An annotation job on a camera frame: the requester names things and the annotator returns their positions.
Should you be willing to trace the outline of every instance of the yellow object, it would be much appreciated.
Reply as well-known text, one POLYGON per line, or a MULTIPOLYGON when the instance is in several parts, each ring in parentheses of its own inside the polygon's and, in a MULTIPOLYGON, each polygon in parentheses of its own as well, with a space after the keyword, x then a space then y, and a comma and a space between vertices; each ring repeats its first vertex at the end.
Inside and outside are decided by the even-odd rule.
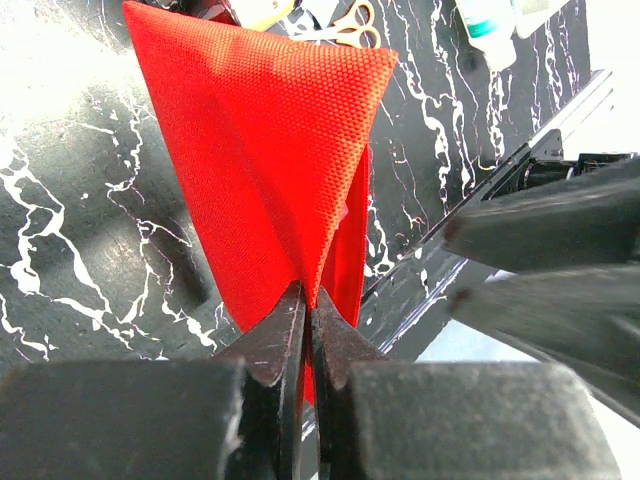
POLYGON ((368 0, 356 1, 349 13, 340 20, 336 20, 333 27, 324 30, 318 30, 301 35, 291 37, 292 40, 310 41, 310 40, 335 40, 342 45, 349 45, 355 48, 362 48, 362 37, 370 36, 374 45, 373 48, 380 48, 381 39, 380 32, 373 26, 375 20, 375 10, 368 0), (357 14, 359 9, 365 9, 369 17, 364 24, 358 21, 357 14))
POLYGON ((296 0, 226 0, 238 25, 264 32, 289 15, 296 0))

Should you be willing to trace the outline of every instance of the marble tabletop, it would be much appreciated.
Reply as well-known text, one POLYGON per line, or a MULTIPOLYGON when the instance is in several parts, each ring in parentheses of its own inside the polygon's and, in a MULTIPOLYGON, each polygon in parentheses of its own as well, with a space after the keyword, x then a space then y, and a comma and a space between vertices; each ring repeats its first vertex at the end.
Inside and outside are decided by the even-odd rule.
MULTIPOLYGON (((501 73, 469 46, 454 0, 373 3, 400 63, 371 134, 360 328, 385 351, 407 332, 424 349, 431 335, 412 328, 462 267, 421 240, 587 84, 585 2, 516 39, 518 60, 501 73)), ((292 14, 274 31, 305 21, 292 14)), ((237 338, 121 0, 4 2, 0 65, 0 374, 24 362, 205 357, 237 338)), ((415 360, 410 350, 393 354, 415 360)))

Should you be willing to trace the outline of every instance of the red fabric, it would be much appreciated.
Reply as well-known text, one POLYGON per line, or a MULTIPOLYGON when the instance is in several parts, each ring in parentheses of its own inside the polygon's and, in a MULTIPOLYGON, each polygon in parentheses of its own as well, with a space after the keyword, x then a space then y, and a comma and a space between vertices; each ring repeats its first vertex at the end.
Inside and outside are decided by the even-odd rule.
POLYGON ((123 7, 233 319, 252 328, 302 280, 310 308, 322 284, 355 326, 368 136, 395 52, 316 46, 140 3, 123 7))

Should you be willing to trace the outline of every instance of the black marble table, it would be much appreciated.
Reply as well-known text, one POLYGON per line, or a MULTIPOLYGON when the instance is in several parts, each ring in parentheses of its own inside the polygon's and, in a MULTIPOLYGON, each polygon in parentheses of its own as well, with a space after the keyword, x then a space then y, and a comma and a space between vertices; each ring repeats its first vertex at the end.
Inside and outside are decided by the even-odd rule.
MULTIPOLYGON (((425 314, 464 262, 421 241, 587 84, 585 0, 516 39, 518 61, 499 74, 469 46, 454 0, 373 3, 400 63, 371 135, 360 328, 415 360, 393 347, 404 336, 424 349, 442 329, 425 314)), ((295 33, 298 17, 274 31, 295 33)), ((206 357, 237 338, 121 0, 5 2, 0 65, 0 374, 24 362, 206 357)))

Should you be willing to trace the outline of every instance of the red cloth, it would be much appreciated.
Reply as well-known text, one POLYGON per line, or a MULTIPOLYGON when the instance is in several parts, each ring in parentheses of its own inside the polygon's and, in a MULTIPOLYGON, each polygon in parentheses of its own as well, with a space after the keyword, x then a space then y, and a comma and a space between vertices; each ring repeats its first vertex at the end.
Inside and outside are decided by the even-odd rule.
POLYGON ((355 326, 368 137, 396 53, 294 42, 136 2, 123 8, 233 319, 252 328, 302 280, 310 308, 322 284, 355 326))

